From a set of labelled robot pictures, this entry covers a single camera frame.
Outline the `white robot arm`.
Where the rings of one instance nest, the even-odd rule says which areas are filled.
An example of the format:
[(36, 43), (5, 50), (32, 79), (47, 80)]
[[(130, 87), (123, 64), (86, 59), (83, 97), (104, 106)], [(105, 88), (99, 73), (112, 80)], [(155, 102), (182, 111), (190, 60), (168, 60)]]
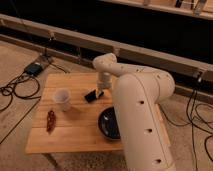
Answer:
[(119, 63), (108, 53), (93, 59), (97, 88), (112, 93), (128, 171), (176, 171), (158, 103), (171, 97), (173, 77), (148, 66)]

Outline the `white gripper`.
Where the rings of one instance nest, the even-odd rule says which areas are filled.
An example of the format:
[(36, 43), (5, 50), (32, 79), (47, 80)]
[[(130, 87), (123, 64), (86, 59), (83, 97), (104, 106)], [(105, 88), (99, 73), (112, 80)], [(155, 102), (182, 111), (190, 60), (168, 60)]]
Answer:
[(98, 81), (97, 81), (96, 89), (96, 98), (101, 96), (101, 89), (110, 89), (111, 88), (111, 75), (107, 72), (99, 72), (98, 73)]

